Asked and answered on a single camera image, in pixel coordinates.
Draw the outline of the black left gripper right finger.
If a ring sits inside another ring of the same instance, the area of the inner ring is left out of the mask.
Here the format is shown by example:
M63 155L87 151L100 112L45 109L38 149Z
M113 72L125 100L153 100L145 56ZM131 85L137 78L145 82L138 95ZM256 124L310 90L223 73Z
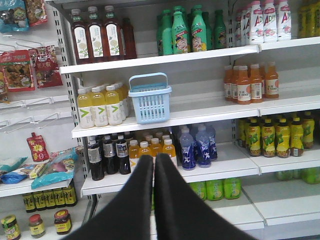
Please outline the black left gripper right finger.
M154 204L159 240L253 239L200 199L166 153L155 160Z

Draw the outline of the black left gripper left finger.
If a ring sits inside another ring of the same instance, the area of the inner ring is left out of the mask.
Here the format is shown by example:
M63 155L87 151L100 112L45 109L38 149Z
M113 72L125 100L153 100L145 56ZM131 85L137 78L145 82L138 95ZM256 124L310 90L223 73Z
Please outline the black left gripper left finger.
M143 155L126 184L97 215L65 240L149 240L153 158Z

